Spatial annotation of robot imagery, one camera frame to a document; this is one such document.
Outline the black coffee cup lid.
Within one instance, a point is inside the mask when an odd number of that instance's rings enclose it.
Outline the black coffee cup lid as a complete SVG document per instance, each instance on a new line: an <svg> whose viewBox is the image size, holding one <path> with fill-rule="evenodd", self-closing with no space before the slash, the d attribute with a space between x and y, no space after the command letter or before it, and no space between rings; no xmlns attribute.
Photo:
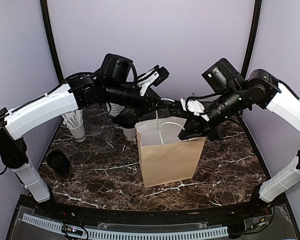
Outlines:
<svg viewBox="0 0 300 240"><path fill-rule="evenodd" d="M121 127L124 129L133 129L138 122L139 119L134 114L124 114L120 120Z"/></svg>

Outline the brown paper bag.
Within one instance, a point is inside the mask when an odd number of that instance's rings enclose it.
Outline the brown paper bag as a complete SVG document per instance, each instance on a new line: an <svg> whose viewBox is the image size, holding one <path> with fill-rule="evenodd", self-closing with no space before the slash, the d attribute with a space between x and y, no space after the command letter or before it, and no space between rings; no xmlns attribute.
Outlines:
<svg viewBox="0 0 300 240"><path fill-rule="evenodd" d="M202 155L205 137L180 140L186 120L175 116L135 124L139 164L146 188L190 179Z"/></svg>

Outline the white paper coffee cup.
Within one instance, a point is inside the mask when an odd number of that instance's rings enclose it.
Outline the white paper coffee cup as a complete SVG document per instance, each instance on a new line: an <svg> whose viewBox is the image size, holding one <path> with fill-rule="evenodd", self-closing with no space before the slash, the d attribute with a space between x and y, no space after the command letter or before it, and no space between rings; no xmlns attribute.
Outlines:
<svg viewBox="0 0 300 240"><path fill-rule="evenodd" d="M129 142L136 142L137 140L137 131L136 131L136 128L133 127L133 128L124 128L122 127L122 131L123 131L123 134L125 136L125 139Z"/></svg>

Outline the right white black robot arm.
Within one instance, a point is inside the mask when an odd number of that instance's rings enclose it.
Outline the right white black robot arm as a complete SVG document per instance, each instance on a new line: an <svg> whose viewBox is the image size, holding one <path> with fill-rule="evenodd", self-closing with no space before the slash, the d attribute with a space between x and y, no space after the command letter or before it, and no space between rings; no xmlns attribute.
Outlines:
<svg viewBox="0 0 300 240"><path fill-rule="evenodd" d="M180 140L207 137L214 141L219 138L218 125L253 105L279 116L300 133L300 98L267 71L257 69L245 80L237 70L215 66L203 77L219 97L204 106L200 97L192 95L169 108L174 116L186 119L178 135ZM300 149L284 169L256 187L251 201L245 205L245 213L256 217L266 204L297 183L300 183Z"/></svg>

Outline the stack of black lids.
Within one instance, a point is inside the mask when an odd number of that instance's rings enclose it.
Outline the stack of black lids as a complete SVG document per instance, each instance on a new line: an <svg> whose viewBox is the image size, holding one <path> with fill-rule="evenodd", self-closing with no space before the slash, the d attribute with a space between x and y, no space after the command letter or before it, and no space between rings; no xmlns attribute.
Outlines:
<svg viewBox="0 0 300 240"><path fill-rule="evenodd" d="M60 150L50 151L46 157L46 163L59 175L67 174L71 167L69 159Z"/></svg>

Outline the stack of paper cups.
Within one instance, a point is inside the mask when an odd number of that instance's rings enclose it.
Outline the stack of paper cups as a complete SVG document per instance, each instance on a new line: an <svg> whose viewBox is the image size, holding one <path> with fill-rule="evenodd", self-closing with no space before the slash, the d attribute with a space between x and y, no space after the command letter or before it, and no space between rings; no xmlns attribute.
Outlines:
<svg viewBox="0 0 300 240"><path fill-rule="evenodd" d="M122 119L125 116L125 107L115 103L107 103L108 117L116 129L122 128Z"/></svg>

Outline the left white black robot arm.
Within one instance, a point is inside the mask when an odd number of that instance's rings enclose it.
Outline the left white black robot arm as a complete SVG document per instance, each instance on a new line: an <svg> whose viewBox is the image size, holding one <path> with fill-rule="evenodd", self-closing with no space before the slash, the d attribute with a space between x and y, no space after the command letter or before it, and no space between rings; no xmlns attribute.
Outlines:
<svg viewBox="0 0 300 240"><path fill-rule="evenodd" d="M0 110L0 157L29 190L41 210L57 218L60 206L52 200L48 185L34 168L23 136L61 115L82 110L93 104L117 104L137 110L137 115L163 109L162 101L151 86L157 87L169 76L167 71L145 74L141 81L120 83L109 76L81 74L59 87L14 109Z"/></svg>

